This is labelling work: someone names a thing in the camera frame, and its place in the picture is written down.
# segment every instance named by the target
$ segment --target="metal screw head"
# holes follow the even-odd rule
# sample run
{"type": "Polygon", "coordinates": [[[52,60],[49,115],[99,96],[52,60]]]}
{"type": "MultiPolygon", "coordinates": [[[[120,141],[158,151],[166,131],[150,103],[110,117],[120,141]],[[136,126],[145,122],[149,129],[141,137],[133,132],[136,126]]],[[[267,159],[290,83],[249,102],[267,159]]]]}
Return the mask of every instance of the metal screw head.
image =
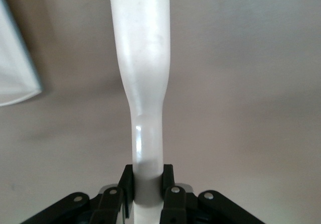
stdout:
{"type": "Polygon", "coordinates": [[[173,193],[179,193],[180,189],[179,189],[178,187],[174,186],[174,187],[171,189],[171,191],[172,191],[173,193]]]}
{"type": "Polygon", "coordinates": [[[114,194],[116,194],[117,193],[117,190],[115,190],[115,189],[113,189],[113,190],[111,190],[110,192],[109,192],[109,194],[111,194],[111,195],[114,195],[114,194]]]}
{"type": "Polygon", "coordinates": [[[209,193],[209,192],[206,192],[206,193],[204,194],[204,197],[205,197],[206,199],[208,199],[208,200],[211,200],[211,199],[214,198],[213,194],[212,194],[212,193],[209,193]]]}
{"type": "Polygon", "coordinates": [[[74,202],[79,202],[81,200],[82,200],[82,196],[77,196],[75,197],[74,202]]]}

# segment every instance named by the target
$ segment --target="white plastic tube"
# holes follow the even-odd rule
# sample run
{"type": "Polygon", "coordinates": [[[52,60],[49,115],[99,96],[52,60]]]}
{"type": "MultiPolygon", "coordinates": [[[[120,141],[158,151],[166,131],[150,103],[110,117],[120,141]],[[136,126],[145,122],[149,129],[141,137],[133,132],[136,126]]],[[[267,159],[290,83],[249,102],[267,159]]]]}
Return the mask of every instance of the white plastic tube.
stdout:
{"type": "Polygon", "coordinates": [[[117,58],[130,107],[134,222],[159,223],[162,111],[170,69],[170,0],[111,0],[117,58]]]}

